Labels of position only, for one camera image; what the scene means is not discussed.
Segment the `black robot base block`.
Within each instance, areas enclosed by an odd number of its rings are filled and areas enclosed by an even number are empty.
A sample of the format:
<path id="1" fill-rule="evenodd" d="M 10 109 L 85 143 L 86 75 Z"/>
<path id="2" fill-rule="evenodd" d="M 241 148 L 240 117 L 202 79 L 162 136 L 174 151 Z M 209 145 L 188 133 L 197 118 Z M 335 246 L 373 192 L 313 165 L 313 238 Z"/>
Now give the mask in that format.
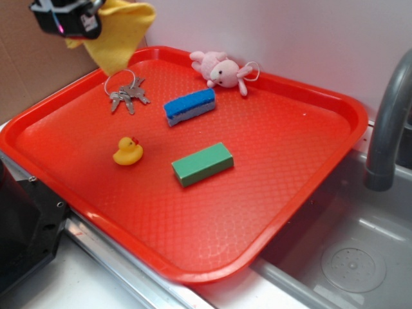
<path id="1" fill-rule="evenodd" d="M 1 163 L 1 295 L 55 258 L 68 213 L 42 181 L 18 181 Z"/>

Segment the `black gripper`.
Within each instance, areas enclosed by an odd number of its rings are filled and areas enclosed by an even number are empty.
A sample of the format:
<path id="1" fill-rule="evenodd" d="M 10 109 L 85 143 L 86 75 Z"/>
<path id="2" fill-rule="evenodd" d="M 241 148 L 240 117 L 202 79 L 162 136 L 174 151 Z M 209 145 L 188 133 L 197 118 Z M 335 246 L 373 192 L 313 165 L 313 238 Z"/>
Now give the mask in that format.
<path id="1" fill-rule="evenodd" d="M 63 38 L 97 39 L 102 32 L 98 10 L 102 0 L 33 1 L 30 11 L 41 30 Z"/>

